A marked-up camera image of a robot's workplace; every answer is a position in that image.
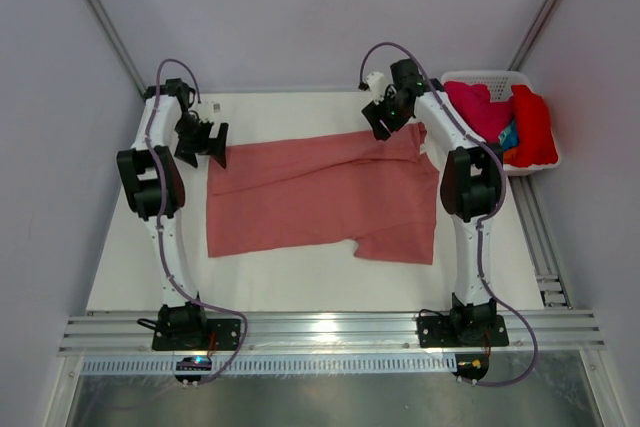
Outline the salmon pink t shirt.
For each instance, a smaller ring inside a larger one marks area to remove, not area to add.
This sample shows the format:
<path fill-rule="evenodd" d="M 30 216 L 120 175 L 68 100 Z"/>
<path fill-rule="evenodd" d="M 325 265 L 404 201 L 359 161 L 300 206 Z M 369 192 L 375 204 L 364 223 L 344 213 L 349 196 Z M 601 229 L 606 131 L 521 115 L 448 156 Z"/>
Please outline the salmon pink t shirt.
<path fill-rule="evenodd" d="M 419 123 L 232 146 L 209 165 L 209 257 L 355 242 L 357 258 L 430 265 L 439 172 Z"/>

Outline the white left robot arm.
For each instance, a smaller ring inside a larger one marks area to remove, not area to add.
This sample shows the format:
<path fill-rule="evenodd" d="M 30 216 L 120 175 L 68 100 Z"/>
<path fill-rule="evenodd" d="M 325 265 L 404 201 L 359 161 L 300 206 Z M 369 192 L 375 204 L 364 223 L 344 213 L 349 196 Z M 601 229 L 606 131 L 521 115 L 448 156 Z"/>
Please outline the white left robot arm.
<path fill-rule="evenodd" d="M 181 223 L 186 190 L 176 162 L 196 168 L 208 157 L 225 167 L 229 125 L 212 136 L 214 124 L 192 110 L 196 89 L 179 78 L 148 88 L 144 99 L 134 143 L 116 156 L 127 204 L 148 230 L 160 269 L 157 318 L 138 324 L 153 330 L 157 351 L 203 350 L 212 333 L 188 268 Z"/>

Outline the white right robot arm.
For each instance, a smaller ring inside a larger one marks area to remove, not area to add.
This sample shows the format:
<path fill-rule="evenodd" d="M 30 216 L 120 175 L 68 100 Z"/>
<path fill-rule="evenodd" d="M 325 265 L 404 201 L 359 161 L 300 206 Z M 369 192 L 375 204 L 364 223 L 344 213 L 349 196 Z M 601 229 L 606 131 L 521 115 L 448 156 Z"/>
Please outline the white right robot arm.
<path fill-rule="evenodd" d="M 359 75 L 370 95 L 362 113 L 378 140 L 388 140 L 411 119 L 423 124 L 446 153 L 440 201 L 455 232 L 456 282 L 452 306 L 440 322 L 421 323 L 420 342 L 453 346 L 506 346 L 501 302 L 491 289 L 490 233 L 505 199 L 502 149 L 477 134 L 456 112 L 444 87 L 412 58 L 392 64 L 391 74 Z"/>

